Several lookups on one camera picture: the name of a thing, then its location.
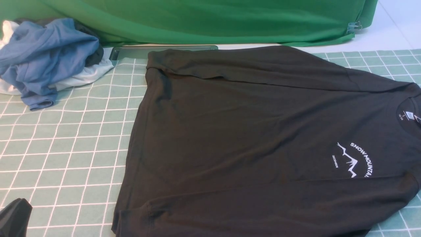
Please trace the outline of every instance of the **mountain graphic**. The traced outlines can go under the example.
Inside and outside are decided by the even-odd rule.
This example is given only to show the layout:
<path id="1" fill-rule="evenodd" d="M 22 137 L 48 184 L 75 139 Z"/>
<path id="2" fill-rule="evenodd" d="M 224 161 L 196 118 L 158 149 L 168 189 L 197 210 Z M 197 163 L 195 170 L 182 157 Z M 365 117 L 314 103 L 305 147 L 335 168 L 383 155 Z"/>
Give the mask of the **mountain graphic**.
<path id="1" fill-rule="evenodd" d="M 353 177 L 357 176 L 357 174 L 353 171 L 353 169 L 354 169 L 354 167 L 357 165 L 358 160 L 356 160 L 356 159 L 352 158 L 350 155 L 348 155 L 348 154 L 346 153 L 346 148 L 345 148 L 345 147 L 343 147 L 343 146 L 341 146 L 339 143 L 338 143 L 338 147 L 340 147 L 340 148 L 344 151 L 344 153 L 343 153 L 342 155 L 343 155 L 343 156 L 348 157 L 348 158 L 351 160 L 350 162 L 347 162 L 347 164 L 350 164 L 350 166 L 351 166 L 351 167 L 348 169 L 348 171 L 352 174 L 351 178 L 353 178 Z"/>

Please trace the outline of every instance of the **white fabric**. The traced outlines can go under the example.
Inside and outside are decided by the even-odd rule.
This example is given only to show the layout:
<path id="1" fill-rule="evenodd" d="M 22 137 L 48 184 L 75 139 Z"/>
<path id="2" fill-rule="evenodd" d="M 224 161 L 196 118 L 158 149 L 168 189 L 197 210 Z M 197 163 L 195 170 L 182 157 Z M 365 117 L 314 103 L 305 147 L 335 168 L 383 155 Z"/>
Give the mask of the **white fabric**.
<path id="1" fill-rule="evenodd" d="M 3 40 L 0 41 L 0 50 L 4 45 L 9 43 L 10 38 L 13 35 L 13 32 L 19 25 L 15 22 L 4 21 L 3 22 Z M 83 86 L 92 82 L 95 82 L 101 78 L 106 72 L 113 68 L 112 62 L 104 54 L 102 60 L 99 64 L 93 65 L 90 67 L 84 67 L 83 71 L 73 77 L 64 79 L 54 85 L 51 85 L 50 88 L 55 87 L 57 91 L 72 87 L 72 86 Z M 11 95 L 20 95 L 20 91 L 9 83 L 5 82 L 0 78 L 0 94 L 11 94 Z"/>

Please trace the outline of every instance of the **black fabric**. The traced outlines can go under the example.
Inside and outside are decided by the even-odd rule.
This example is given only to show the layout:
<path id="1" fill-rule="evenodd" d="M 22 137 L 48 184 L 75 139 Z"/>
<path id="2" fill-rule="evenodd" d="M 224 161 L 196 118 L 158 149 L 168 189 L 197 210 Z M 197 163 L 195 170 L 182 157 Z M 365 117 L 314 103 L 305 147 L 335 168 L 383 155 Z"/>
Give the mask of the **black fabric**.
<path id="1" fill-rule="evenodd" d="M 414 83 L 285 46 L 151 52 L 146 80 L 117 237 L 360 237 L 420 189 Z"/>
<path id="2" fill-rule="evenodd" d="M 21 24 L 22 22 L 25 22 L 25 21 L 30 21 L 30 22 L 33 22 L 33 23 L 36 23 L 40 26 L 45 27 L 45 25 L 49 24 L 50 22 L 52 22 L 55 19 L 56 18 L 46 18 L 46 19 L 40 19 L 40 20 L 34 21 L 34 20 L 26 19 L 26 18 L 18 18 L 18 19 L 15 19 L 14 21 L 18 24 Z M 75 29 L 76 30 L 99 38 L 99 36 L 93 30 L 88 28 L 87 26 L 83 25 L 82 23 L 80 23 L 76 20 L 74 20 L 74 22 L 75 22 Z M 90 67 L 90 66 L 93 66 L 95 64 L 99 64 L 100 61 L 102 60 L 103 56 L 104 56 L 104 48 L 101 45 L 99 45 L 99 47 L 95 51 L 95 53 L 89 55 L 86 58 L 85 67 Z"/>
<path id="3" fill-rule="evenodd" d="M 0 211 L 0 237 L 25 237 L 32 206 L 18 198 Z"/>

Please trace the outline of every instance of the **pile of clothes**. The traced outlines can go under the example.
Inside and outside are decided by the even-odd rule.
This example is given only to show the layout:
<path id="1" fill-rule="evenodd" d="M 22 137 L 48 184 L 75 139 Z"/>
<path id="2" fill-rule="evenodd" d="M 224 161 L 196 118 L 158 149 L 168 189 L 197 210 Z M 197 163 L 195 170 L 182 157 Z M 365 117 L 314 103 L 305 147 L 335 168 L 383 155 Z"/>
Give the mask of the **pile of clothes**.
<path id="1" fill-rule="evenodd" d="M 53 106 L 57 91 L 95 82 L 113 68 L 98 36 L 70 18 L 3 22 L 0 93 L 30 110 Z"/>

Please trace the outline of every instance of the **shirt sleeve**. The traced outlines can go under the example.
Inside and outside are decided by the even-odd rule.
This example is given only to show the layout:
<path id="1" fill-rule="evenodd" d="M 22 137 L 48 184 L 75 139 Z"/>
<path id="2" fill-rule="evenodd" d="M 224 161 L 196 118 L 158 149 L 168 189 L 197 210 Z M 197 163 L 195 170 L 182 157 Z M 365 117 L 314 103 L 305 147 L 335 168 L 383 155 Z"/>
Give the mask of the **shirt sleeve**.
<path id="1" fill-rule="evenodd" d="M 120 236 L 360 237 L 407 205 L 417 191 L 408 173 L 174 195 L 122 211 L 120 230 L 126 235 Z"/>
<path id="2" fill-rule="evenodd" d="M 351 92 L 384 92 L 408 86 L 348 69 L 288 46 L 240 50 L 151 52 L 147 68 L 199 79 Z"/>

